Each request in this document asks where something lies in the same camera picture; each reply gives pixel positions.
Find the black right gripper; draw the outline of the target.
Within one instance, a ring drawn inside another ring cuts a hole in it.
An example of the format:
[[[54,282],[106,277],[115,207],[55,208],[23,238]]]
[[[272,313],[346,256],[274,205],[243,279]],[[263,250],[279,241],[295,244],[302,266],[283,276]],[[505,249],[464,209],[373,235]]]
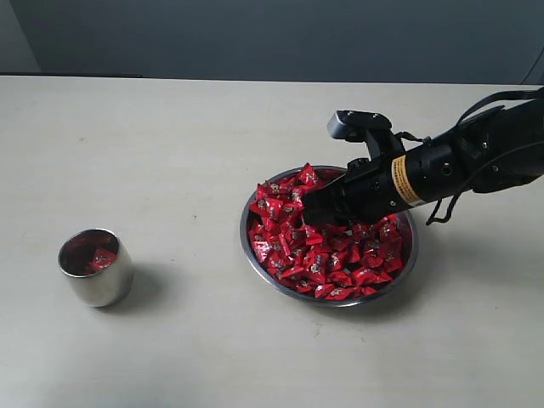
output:
[[[467,178],[468,159],[451,144],[424,144],[397,156],[353,160],[342,180],[303,195],[304,222],[373,224],[453,196]]]

